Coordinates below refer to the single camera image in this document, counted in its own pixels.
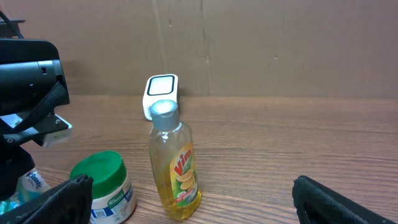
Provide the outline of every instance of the brown cardboard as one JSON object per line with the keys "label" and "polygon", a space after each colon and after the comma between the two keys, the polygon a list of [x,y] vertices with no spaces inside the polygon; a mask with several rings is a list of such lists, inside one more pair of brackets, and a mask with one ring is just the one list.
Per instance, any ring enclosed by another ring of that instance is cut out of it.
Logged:
{"label": "brown cardboard", "polygon": [[394,0],[2,1],[57,46],[71,93],[175,73],[183,95],[398,96]]}
{"label": "brown cardboard", "polygon": [[26,38],[57,46],[71,94],[141,95],[161,74],[159,42],[147,0],[5,1],[26,19]]}

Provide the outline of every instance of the wooden table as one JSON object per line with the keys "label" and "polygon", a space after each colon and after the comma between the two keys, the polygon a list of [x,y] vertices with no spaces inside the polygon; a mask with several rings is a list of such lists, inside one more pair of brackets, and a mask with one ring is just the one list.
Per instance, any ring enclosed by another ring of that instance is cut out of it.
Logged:
{"label": "wooden table", "polygon": [[[293,180],[307,175],[398,222],[398,100],[183,97],[203,200],[187,223],[298,223]],[[90,154],[122,154],[138,204],[128,223],[170,223],[152,176],[142,98],[71,96],[69,143],[25,148],[54,186]]]}

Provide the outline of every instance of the white plastic part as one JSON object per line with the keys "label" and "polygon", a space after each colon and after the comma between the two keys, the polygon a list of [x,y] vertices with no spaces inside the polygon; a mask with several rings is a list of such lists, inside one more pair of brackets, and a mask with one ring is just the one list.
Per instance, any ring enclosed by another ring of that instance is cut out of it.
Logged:
{"label": "white plastic part", "polygon": [[147,81],[142,106],[145,117],[152,121],[150,106],[158,100],[173,100],[178,104],[178,76],[174,74],[154,75]]}

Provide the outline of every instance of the cable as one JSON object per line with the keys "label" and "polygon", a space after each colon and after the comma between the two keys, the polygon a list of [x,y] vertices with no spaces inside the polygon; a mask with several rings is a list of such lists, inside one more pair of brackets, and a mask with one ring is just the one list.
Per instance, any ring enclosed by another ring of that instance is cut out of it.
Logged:
{"label": "cable", "polygon": [[0,17],[1,19],[4,20],[4,22],[6,22],[6,24],[8,25],[8,27],[10,27],[10,29],[12,29],[12,31],[15,32],[15,34],[17,34],[18,38],[23,39],[24,36],[18,31],[18,29],[11,23],[11,21],[7,18],[6,15],[4,15],[4,13],[2,13],[2,11],[0,11]]}

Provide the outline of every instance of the plastic bottle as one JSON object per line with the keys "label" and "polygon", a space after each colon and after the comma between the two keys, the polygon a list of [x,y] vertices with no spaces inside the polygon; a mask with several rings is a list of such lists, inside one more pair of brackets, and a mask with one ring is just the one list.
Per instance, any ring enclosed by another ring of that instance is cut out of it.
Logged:
{"label": "plastic bottle", "polygon": [[180,121],[178,105],[172,100],[159,100],[150,112],[154,128],[149,155],[157,190],[166,214],[181,221],[192,215],[201,200],[192,131]]}

